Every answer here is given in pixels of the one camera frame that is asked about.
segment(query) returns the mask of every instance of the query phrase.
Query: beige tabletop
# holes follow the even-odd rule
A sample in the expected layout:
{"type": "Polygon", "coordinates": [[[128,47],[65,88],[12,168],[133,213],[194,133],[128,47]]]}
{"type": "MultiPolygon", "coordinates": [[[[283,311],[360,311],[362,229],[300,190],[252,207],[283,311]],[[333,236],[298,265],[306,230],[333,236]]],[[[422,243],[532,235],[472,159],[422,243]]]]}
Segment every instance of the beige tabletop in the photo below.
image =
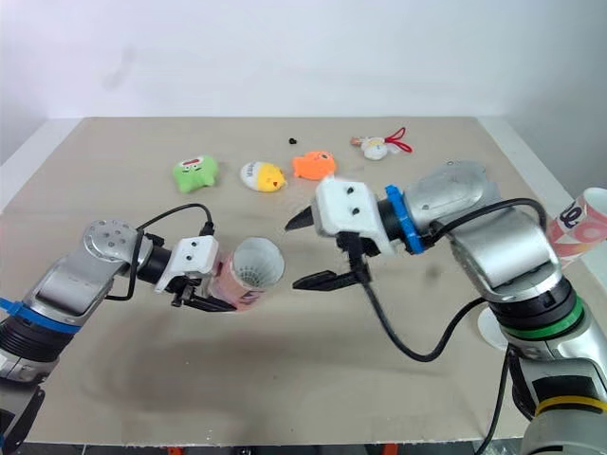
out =
{"type": "MultiPolygon", "coordinates": [[[[478,311],[431,364],[401,354],[381,331],[359,287],[294,291],[303,275],[344,258],[313,229],[283,231],[312,197],[293,178],[294,155],[332,152],[338,174],[378,194],[454,159],[487,166],[503,197],[533,196],[473,118],[92,118],[83,121],[0,217],[2,296],[18,300],[99,218],[138,225],[187,202],[204,202],[225,250],[266,236],[285,254],[282,281],[243,314],[173,308],[139,282],[128,302],[106,301],[62,354],[30,440],[126,445],[286,445],[481,438],[494,407],[502,354],[476,329],[478,311]],[[351,136],[387,136],[401,125],[412,155],[364,159],[351,136]],[[298,139],[289,145],[288,139],[298,139]],[[206,154],[220,162],[214,188],[180,194],[171,169],[206,154]],[[252,160],[280,165],[288,186],[257,193],[239,180],[252,160]]],[[[202,213],[182,212],[150,229],[172,246],[196,235],[202,213]]],[[[446,243],[421,257],[370,261],[374,284],[403,339],[427,352],[453,314],[477,297],[446,243]]],[[[582,264],[567,269],[603,327],[605,296],[582,264]]],[[[118,279],[115,293],[124,291],[118,279]]],[[[525,419],[508,398],[498,437],[525,419]]]]}

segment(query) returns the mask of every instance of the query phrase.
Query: pink cup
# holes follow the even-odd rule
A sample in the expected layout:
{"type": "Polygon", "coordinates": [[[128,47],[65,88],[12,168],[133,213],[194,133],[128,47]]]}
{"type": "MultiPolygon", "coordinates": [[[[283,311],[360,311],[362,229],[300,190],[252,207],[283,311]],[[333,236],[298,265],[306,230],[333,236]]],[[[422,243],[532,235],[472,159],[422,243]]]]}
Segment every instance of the pink cup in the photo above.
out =
{"type": "Polygon", "coordinates": [[[220,263],[209,284],[212,296],[248,310],[281,279],[285,260],[280,249],[263,237],[249,237],[220,263]]]}
{"type": "Polygon", "coordinates": [[[548,226],[563,268],[607,239],[607,190],[589,188],[548,226]]]}

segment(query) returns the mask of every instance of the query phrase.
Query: blue ring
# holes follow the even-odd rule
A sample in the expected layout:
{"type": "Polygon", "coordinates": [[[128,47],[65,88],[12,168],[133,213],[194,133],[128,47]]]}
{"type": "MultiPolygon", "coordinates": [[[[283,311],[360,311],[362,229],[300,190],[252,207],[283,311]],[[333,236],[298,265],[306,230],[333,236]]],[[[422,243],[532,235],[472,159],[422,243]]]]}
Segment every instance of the blue ring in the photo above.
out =
{"type": "Polygon", "coordinates": [[[398,218],[398,221],[400,222],[402,231],[405,233],[405,237],[407,237],[407,241],[409,243],[409,247],[411,248],[412,253],[423,253],[424,246],[421,244],[421,239],[417,234],[417,229],[415,229],[414,222],[409,216],[407,206],[404,202],[403,194],[394,185],[388,185],[386,187],[386,194],[388,196],[388,200],[392,204],[392,208],[395,211],[396,218],[398,218]]]}
{"type": "Polygon", "coordinates": [[[62,322],[57,322],[56,320],[42,316],[40,313],[36,313],[20,301],[10,301],[0,297],[0,308],[4,308],[10,315],[31,320],[34,324],[41,325],[54,332],[74,335],[81,329],[79,325],[63,324],[62,322]]]}

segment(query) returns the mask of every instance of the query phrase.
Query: black cable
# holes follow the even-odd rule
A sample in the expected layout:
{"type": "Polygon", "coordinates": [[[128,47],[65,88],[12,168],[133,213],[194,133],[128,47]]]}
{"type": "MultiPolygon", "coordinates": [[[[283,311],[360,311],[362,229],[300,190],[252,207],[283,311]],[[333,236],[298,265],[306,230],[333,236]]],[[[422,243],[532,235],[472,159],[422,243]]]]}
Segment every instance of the black cable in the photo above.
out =
{"type": "Polygon", "coordinates": [[[430,353],[423,355],[423,354],[416,353],[415,351],[410,349],[408,346],[406,346],[405,343],[403,343],[402,340],[395,333],[394,329],[390,325],[390,322],[386,318],[386,315],[383,312],[381,305],[379,304],[379,300],[377,299],[376,293],[374,292],[373,288],[371,287],[371,284],[369,284],[367,281],[362,281],[361,284],[362,284],[362,287],[364,288],[365,293],[367,294],[367,297],[369,298],[369,301],[373,305],[373,309],[376,312],[377,318],[379,319],[379,322],[381,322],[381,326],[383,327],[383,330],[386,333],[386,335],[388,335],[388,338],[394,343],[394,345],[404,355],[406,355],[407,357],[412,358],[413,360],[416,360],[418,362],[432,362],[437,357],[439,357],[442,354],[442,352],[444,351],[445,346],[447,346],[447,342],[449,341],[449,338],[451,338],[451,335],[453,335],[453,331],[455,330],[455,326],[457,326],[457,323],[460,320],[462,320],[462,318],[472,308],[475,308],[476,306],[480,305],[481,303],[483,303],[485,301],[485,299],[483,299],[482,297],[479,297],[478,299],[471,301],[466,306],[464,306],[464,308],[459,310],[455,314],[455,316],[453,317],[453,319],[451,320],[451,322],[449,323],[447,328],[445,329],[445,332],[443,333],[443,336],[438,341],[438,344],[436,344],[436,347],[430,353]]]}
{"type": "Polygon", "coordinates": [[[138,229],[137,238],[135,239],[135,247],[133,248],[133,256],[131,257],[131,269],[129,270],[129,287],[126,296],[105,296],[106,300],[130,300],[135,293],[135,280],[137,278],[137,268],[139,261],[139,251],[141,250],[141,242],[143,241],[143,229],[138,229]]]}
{"type": "Polygon", "coordinates": [[[137,227],[137,238],[135,240],[135,246],[133,248],[133,256],[131,257],[131,269],[129,270],[129,287],[125,296],[105,296],[106,300],[119,300],[126,301],[130,300],[135,293],[135,281],[137,280],[137,270],[138,270],[138,261],[139,261],[139,251],[141,250],[141,243],[143,241],[144,229],[148,226],[152,225],[156,221],[161,220],[162,218],[166,218],[173,213],[191,208],[199,208],[203,209],[207,214],[207,222],[204,224],[204,227],[200,229],[199,235],[212,235],[213,234],[213,223],[211,217],[211,211],[204,204],[199,204],[196,202],[192,202],[191,204],[185,204],[183,206],[175,207],[174,209],[167,210],[163,213],[160,213],[158,216],[155,216],[149,221],[146,221],[141,226],[137,227]]]}
{"type": "Polygon", "coordinates": [[[493,435],[495,434],[495,429],[497,428],[497,422],[500,419],[500,413],[502,412],[502,404],[504,403],[504,393],[506,391],[506,380],[508,378],[508,358],[510,356],[512,347],[508,344],[506,348],[506,353],[504,354],[504,363],[502,364],[502,374],[500,375],[500,385],[497,390],[497,400],[495,401],[495,410],[493,411],[493,417],[491,417],[491,425],[489,425],[489,431],[487,432],[487,436],[483,440],[483,443],[479,445],[479,447],[474,452],[474,455],[481,455],[491,440],[493,439],[493,435]]]}
{"type": "Polygon", "coordinates": [[[179,206],[179,207],[175,207],[174,209],[167,210],[164,213],[160,213],[158,216],[155,216],[150,221],[146,221],[145,223],[143,223],[141,226],[138,227],[138,229],[146,229],[148,226],[152,225],[156,221],[159,221],[162,218],[166,218],[167,216],[172,215],[176,211],[192,209],[192,208],[203,209],[205,211],[205,213],[207,214],[207,222],[212,223],[211,211],[207,208],[207,206],[205,206],[204,204],[198,204],[197,202],[192,202],[191,204],[185,204],[183,206],[179,206]]]}
{"type": "Polygon", "coordinates": [[[514,207],[514,206],[530,206],[532,209],[534,209],[538,214],[538,223],[542,227],[542,231],[543,232],[546,231],[547,218],[546,218],[546,212],[543,209],[542,204],[540,204],[538,201],[536,201],[534,199],[528,199],[526,197],[519,197],[516,199],[507,199],[506,201],[500,201],[495,204],[491,204],[490,206],[482,207],[475,211],[471,211],[470,213],[467,213],[466,215],[461,216],[460,218],[457,218],[456,220],[453,220],[450,223],[447,223],[446,225],[440,227],[434,233],[434,235],[432,236],[432,242],[433,243],[438,242],[443,236],[445,236],[445,234],[454,230],[455,228],[459,228],[460,226],[467,223],[468,221],[472,221],[481,216],[485,216],[496,210],[506,209],[508,207],[514,207]]]}

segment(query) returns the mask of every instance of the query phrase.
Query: yellow ring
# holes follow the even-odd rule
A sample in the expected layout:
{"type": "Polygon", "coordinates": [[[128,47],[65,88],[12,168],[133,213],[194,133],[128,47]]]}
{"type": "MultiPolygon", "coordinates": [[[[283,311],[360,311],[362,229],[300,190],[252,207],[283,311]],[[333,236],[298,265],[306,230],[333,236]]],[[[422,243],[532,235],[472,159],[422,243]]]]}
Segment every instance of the yellow ring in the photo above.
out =
{"type": "Polygon", "coordinates": [[[564,395],[543,400],[538,407],[535,408],[536,417],[546,408],[556,405],[584,405],[607,411],[607,403],[603,403],[595,398],[589,398],[587,396],[564,395]]]}

